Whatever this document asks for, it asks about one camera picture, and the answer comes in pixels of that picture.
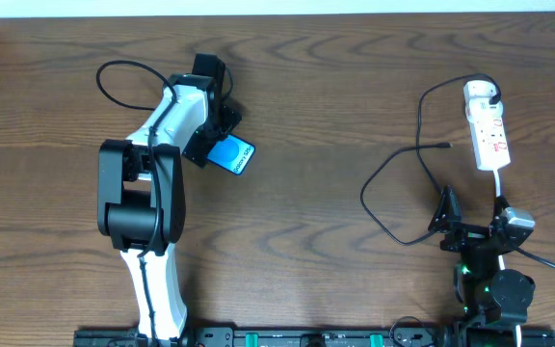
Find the blue Galaxy smartphone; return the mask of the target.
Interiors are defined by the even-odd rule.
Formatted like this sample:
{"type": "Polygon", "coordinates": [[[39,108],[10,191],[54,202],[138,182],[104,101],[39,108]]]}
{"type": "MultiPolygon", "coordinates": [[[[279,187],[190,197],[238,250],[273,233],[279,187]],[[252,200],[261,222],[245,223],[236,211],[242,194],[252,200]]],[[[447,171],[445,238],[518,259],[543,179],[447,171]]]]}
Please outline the blue Galaxy smartphone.
{"type": "Polygon", "coordinates": [[[241,175],[254,154],[254,145],[230,134],[214,145],[207,159],[232,174],[241,175]]]}

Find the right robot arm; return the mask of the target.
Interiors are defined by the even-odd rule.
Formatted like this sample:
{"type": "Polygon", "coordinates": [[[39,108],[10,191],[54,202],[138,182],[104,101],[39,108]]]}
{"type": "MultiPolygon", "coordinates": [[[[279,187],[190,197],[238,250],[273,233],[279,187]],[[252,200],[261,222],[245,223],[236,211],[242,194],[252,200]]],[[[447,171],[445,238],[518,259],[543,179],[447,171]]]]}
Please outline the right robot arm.
{"type": "Polygon", "coordinates": [[[536,285],[531,277],[507,268],[501,256],[515,251],[534,227],[534,217],[510,206],[504,196],[494,199],[488,226],[467,224],[453,189],[442,189],[428,230],[444,235],[442,250],[460,255],[454,290],[465,308],[464,317],[447,329],[447,346],[521,343],[516,328],[527,322],[536,285]]]}

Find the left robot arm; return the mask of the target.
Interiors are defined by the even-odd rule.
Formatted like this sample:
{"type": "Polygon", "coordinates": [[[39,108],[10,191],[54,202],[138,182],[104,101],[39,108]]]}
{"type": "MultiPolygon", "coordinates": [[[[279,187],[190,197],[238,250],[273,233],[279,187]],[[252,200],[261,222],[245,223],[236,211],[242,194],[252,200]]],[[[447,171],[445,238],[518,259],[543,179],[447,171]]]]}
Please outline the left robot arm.
{"type": "Polygon", "coordinates": [[[188,317],[175,263],[186,218],[182,161],[200,167],[240,161],[231,132],[241,117],[224,87],[229,74],[166,79],[148,119],[125,139],[105,141],[98,153],[98,229],[128,268],[138,335],[153,345],[181,339],[188,317]]]}

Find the white USB charger adapter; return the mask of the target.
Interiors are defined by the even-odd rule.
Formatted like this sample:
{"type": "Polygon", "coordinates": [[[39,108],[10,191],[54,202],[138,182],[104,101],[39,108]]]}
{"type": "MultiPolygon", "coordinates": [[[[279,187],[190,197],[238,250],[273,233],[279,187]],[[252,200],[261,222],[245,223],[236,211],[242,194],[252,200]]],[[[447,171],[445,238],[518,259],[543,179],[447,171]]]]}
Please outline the white USB charger adapter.
{"type": "Polygon", "coordinates": [[[463,87],[463,96],[465,115],[469,122],[502,116],[502,102],[491,103],[497,96],[497,88],[493,83],[486,80],[469,81],[463,87]]]}

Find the white power strip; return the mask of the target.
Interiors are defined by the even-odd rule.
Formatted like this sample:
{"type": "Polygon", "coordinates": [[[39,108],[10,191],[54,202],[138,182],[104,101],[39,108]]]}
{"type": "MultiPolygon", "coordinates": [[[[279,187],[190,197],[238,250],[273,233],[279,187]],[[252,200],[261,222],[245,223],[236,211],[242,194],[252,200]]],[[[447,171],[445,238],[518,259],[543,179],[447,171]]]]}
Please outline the white power strip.
{"type": "Polygon", "coordinates": [[[466,104],[465,111],[477,168],[491,172],[509,165],[511,158],[502,118],[502,103],[490,105],[484,99],[475,99],[466,104]]]}

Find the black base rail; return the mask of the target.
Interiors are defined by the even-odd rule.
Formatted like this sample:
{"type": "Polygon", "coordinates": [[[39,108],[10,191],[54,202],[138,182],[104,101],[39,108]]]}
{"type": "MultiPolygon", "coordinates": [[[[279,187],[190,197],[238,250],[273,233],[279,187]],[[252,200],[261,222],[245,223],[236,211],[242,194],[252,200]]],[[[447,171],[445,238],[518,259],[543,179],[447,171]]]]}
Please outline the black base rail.
{"type": "MultiPolygon", "coordinates": [[[[160,340],[129,330],[83,330],[74,333],[74,347],[192,346],[192,347],[387,347],[387,346],[515,346],[511,332],[470,329],[459,342],[447,329],[398,327],[386,330],[241,330],[229,327],[196,328],[182,338],[160,340]]],[[[555,346],[550,330],[522,330],[520,346],[555,346]]]]}

